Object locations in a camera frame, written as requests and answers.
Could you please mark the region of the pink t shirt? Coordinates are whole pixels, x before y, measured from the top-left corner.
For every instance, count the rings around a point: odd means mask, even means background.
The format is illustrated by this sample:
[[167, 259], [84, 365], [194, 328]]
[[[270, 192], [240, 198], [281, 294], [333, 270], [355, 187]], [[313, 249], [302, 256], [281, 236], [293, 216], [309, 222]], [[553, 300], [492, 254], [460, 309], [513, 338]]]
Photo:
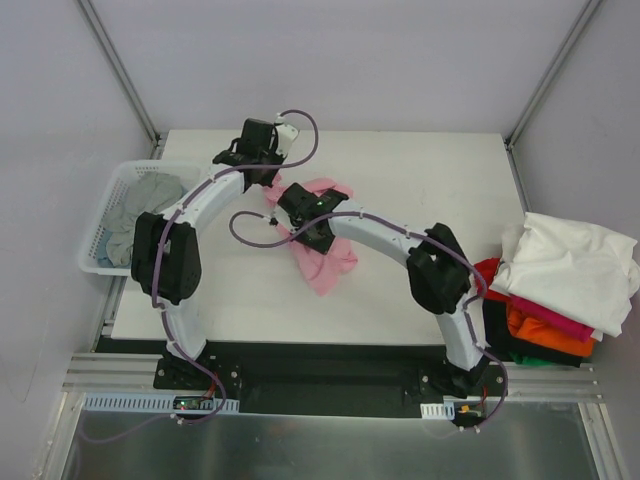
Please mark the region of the pink t shirt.
[[[317, 197], [329, 189], [349, 198], [353, 196], [350, 187], [330, 178], [316, 178], [303, 182], [302, 186]], [[339, 283], [340, 277], [352, 271], [358, 263], [351, 242], [343, 238], [334, 240], [326, 255], [304, 246], [297, 240], [289, 242], [288, 248], [304, 280], [319, 296], [327, 295]]]

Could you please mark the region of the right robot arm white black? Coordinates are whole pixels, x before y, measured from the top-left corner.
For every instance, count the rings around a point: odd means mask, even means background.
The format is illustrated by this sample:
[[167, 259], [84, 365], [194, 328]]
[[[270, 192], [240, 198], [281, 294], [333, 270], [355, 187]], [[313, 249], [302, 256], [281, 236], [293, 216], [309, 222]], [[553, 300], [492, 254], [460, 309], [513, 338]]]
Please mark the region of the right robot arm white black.
[[317, 253], [327, 254], [336, 240], [346, 239], [404, 267], [412, 298], [435, 316], [445, 342], [444, 365], [428, 375], [431, 386], [464, 398], [484, 385], [488, 359], [468, 311], [472, 265], [448, 226], [436, 223], [419, 232], [372, 213], [337, 190], [316, 195], [298, 183], [276, 205], [289, 217], [294, 240]]

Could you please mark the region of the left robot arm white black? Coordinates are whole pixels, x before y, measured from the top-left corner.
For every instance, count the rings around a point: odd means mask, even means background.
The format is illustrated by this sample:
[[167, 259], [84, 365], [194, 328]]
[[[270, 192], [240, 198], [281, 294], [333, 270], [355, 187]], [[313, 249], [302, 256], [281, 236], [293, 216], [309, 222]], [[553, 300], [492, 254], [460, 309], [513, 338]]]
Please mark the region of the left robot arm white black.
[[189, 388], [205, 386], [212, 374], [209, 361], [200, 357], [207, 339], [196, 301], [202, 277], [199, 234], [249, 188], [270, 186], [298, 135], [282, 116], [273, 123], [246, 120], [200, 183], [161, 212], [136, 220], [131, 276], [159, 312], [167, 350], [182, 358], [177, 377]]

